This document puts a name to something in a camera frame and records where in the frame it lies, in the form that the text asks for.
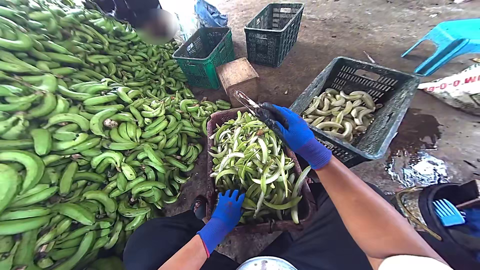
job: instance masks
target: blue comb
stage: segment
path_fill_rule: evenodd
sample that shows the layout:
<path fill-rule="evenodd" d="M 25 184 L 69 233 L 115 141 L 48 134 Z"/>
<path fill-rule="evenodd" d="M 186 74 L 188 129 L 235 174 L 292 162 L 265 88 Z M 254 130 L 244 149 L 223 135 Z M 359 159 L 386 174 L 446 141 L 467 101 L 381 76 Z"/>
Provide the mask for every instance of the blue comb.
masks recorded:
<path fill-rule="evenodd" d="M 435 213 L 442 221 L 445 227 L 460 225 L 465 223 L 465 219 L 457 208 L 446 199 L 440 199 L 433 202 Z"/>

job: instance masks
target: sandal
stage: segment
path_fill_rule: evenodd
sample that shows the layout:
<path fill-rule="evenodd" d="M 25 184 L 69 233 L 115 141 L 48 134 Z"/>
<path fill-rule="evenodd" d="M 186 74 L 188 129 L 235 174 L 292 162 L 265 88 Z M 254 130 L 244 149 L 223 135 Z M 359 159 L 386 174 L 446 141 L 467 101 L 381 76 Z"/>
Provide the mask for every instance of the sandal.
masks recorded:
<path fill-rule="evenodd" d="M 195 197 L 192 205 L 190 205 L 190 210 L 195 213 L 195 216 L 202 220 L 204 217 L 207 216 L 207 199 L 203 195 L 198 195 Z"/>

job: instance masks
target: blue work glove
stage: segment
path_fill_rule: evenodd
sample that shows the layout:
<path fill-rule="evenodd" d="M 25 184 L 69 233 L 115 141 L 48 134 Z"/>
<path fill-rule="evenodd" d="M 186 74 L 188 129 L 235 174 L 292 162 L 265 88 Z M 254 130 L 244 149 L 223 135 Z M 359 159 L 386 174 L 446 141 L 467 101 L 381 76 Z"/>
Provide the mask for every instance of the blue work glove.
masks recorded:
<path fill-rule="evenodd" d="M 257 111 L 260 120 L 277 133 L 292 151 L 304 158 L 312 169 L 320 169 L 330 161 L 332 151 L 315 139 L 307 122 L 299 115 L 268 102 L 263 103 L 261 108 Z"/>
<path fill-rule="evenodd" d="M 227 190 L 225 195 L 218 195 L 218 204 L 212 214 L 212 218 L 205 226 L 197 232 L 205 244 L 208 256 L 215 247 L 223 241 L 225 236 L 235 228 L 241 217 L 241 205 L 245 199 L 245 194 L 239 194 L 238 190 L 233 192 Z"/>

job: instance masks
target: plastic crate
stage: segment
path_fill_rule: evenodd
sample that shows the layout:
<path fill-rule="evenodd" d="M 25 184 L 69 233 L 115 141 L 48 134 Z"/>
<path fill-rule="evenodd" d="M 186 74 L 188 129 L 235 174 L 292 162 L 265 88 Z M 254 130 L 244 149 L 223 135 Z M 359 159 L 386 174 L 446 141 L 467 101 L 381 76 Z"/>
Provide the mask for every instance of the plastic crate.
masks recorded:
<path fill-rule="evenodd" d="M 177 60 L 191 86 L 218 89 L 215 68 L 233 61 L 232 31 L 230 27 L 202 27 L 176 52 Z"/>
<path fill-rule="evenodd" d="M 229 110 L 223 110 L 215 112 L 211 115 L 212 119 L 207 123 L 207 149 L 213 146 L 213 139 L 210 139 L 210 136 L 213 134 L 213 131 L 216 129 L 216 125 L 223 125 L 230 119 L 235 119 L 237 117 L 237 111 L 246 112 L 247 108 L 235 108 Z M 285 154 L 293 159 L 295 166 L 293 170 L 298 177 L 301 173 L 301 168 L 298 163 L 297 157 L 292 150 L 285 147 Z M 207 155 L 207 173 L 210 175 L 213 172 L 213 158 L 210 155 Z M 311 220 L 313 217 L 314 210 L 316 209 L 315 199 L 308 187 L 307 183 L 310 183 L 311 179 L 307 177 L 305 183 L 302 187 L 301 194 L 303 198 L 299 202 L 299 224 L 293 223 L 292 220 L 285 221 L 268 221 L 260 224 L 249 224 L 249 225 L 239 225 L 233 229 L 234 233 L 271 233 L 274 231 L 287 231 L 287 230 L 303 230 L 304 225 L 307 221 Z M 208 208 L 207 208 L 207 218 L 212 216 L 214 210 L 214 205 L 216 204 L 217 192 L 215 188 L 215 178 L 208 177 L 207 181 L 207 199 L 208 199 Z"/>
<path fill-rule="evenodd" d="M 304 4 L 268 4 L 245 26 L 248 61 L 278 67 L 297 41 Z"/>
<path fill-rule="evenodd" d="M 312 99 L 327 88 L 343 90 L 347 94 L 362 90 L 370 94 L 375 103 L 382 103 L 384 106 L 375 111 L 367 132 L 355 136 L 351 144 L 309 125 L 317 139 L 331 149 L 337 159 L 347 167 L 353 167 L 385 155 L 419 82 L 419 78 L 412 74 L 347 57 L 336 57 L 299 95 L 290 109 L 300 115 Z"/>

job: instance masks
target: blue plastic stool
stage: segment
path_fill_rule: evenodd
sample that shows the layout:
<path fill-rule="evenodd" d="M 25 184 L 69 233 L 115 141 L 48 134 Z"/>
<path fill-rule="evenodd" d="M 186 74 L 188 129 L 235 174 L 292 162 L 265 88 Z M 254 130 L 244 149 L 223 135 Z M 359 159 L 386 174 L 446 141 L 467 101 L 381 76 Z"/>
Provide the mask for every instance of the blue plastic stool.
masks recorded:
<path fill-rule="evenodd" d="M 480 53 L 480 19 L 439 23 L 409 48 L 402 57 L 424 40 L 431 40 L 437 51 L 415 69 L 420 76 L 429 76 L 451 59 L 466 53 Z"/>

